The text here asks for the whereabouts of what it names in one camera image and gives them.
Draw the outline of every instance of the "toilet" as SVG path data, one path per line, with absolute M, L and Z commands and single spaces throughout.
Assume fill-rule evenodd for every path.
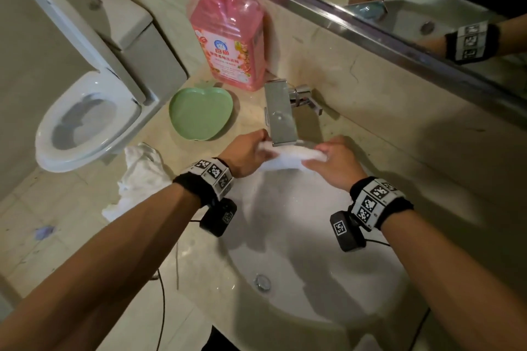
M 188 79 L 152 16 L 131 0 L 35 0 L 93 68 L 51 105 L 35 136 L 51 172 L 117 154 Z

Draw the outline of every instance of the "wall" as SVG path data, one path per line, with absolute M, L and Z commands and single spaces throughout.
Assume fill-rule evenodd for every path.
M 0 199 L 36 168 L 36 129 L 88 66 L 33 0 L 0 0 Z

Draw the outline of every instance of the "white cloth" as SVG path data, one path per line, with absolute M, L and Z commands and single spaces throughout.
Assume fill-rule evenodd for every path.
M 172 183 L 163 169 L 161 156 L 148 144 L 128 146 L 124 154 L 128 169 L 117 182 L 121 199 L 102 210 L 103 217 L 109 222 Z
M 272 142 L 261 142 L 259 148 L 278 154 L 277 158 L 262 164 L 260 167 L 260 170 L 262 171 L 276 171 L 278 169 L 287 168 L 296 168 L 308 171 L 308 169 L 302 165 L 303 160 L 327 161 L 327 156 L 323 152 L 304 146 L 273 147 Z

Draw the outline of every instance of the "purple stain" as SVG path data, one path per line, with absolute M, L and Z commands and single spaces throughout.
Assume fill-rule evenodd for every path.
M 35 231 L 35 240 L 44 240 L 54 231 L 55 231 L 55 227 L 51 225 L 46 225 L 46 226 L 43 226 L 42 228 L 38 228 Z

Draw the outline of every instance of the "green dish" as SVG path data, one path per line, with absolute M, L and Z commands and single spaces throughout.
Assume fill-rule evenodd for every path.
M 185 88 L 177 92 L 168 107 L 172 126 L 188 140 L 209 140 L 225 126 L 234 103 L 221 88 Z

